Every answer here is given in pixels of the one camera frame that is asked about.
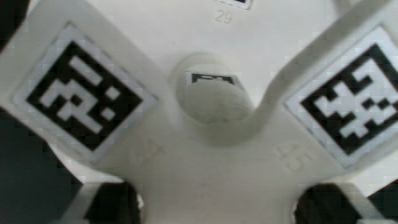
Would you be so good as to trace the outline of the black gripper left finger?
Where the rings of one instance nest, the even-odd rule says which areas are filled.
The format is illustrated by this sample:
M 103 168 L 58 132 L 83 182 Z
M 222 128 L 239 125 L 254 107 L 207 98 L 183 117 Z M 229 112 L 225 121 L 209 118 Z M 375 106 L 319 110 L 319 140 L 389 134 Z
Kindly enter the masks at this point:
M 58 224 L 140 224 L 138 195 L 126 183 L 83 189 Z

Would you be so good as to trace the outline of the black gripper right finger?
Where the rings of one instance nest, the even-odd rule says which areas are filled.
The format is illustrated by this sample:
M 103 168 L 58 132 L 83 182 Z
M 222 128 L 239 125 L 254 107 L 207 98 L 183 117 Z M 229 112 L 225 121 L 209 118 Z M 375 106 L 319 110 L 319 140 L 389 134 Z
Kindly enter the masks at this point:
M 295 224 L 359 224 L 383 219 L 351 183 L 323 182 L 302 192 L 293 209 Z

